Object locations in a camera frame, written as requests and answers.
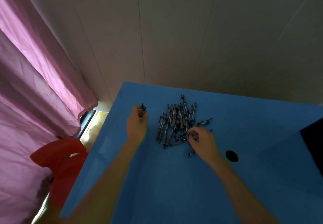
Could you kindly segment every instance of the blue table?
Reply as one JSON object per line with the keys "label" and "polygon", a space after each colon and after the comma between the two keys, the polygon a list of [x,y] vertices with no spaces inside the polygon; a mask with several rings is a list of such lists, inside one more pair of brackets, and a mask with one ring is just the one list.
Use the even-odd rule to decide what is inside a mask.
{"label": "blue table", "polygon": [[62,209],[67,217],[127,139],[135,104],[149,111],[147,135],[131,163],[111,223],[239,223],[218,177],[187,143],[162,149],[155,141],[167,104],[197,102],[197,121],[213,117],[225,157],[281,223],[323,222],[323,178],[300,130],[323,117],[323,107],[125,82]]}

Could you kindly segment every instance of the wooden floor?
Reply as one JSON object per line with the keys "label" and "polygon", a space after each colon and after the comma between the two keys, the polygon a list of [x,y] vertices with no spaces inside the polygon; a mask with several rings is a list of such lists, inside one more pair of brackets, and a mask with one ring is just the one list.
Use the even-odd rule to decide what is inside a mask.
{"label": "wooden floor", "polygon": [[[85,132],[81,136],[81,142],[89,152],[97,138],[102,125],[107,118],[106,112],[95,112],[95,115],[88,124]],[[51,203],[50,197],[46,198],[38,215],[34,218],[33,224],[59,224],[59,213],[61,208],[54,207]]]}

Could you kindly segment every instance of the black hole in desk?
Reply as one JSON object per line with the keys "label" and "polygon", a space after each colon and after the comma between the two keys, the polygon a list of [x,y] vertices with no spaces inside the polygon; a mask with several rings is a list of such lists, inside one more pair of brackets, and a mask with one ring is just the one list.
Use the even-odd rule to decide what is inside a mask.
{"label": "black hole in desk", "polygon": [[230,160],[231,162],[238,162],[238,156],[234,151],[228,150],[225,152],[225,155],[227,157],[228,160]]}

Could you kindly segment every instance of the person's left hand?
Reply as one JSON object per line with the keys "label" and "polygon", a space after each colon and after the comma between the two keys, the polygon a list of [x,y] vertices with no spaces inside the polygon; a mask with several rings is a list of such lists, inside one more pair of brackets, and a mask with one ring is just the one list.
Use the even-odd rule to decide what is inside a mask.
{"label": "person's left hand", "polygon": [[133,106],[132,113],[127,119],[128,141],[140,145],[147,132],[148,112],[138,110],[141,105]]}

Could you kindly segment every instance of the pink curtain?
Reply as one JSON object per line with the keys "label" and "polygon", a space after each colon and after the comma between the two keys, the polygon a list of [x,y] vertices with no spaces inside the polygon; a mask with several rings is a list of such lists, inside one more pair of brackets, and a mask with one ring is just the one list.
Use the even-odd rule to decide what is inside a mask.
{"label": "pink curtain", "polygon": [[0,223],[30,222],[49,170],[29,156],[97,106],[30,0],[0,0]]}

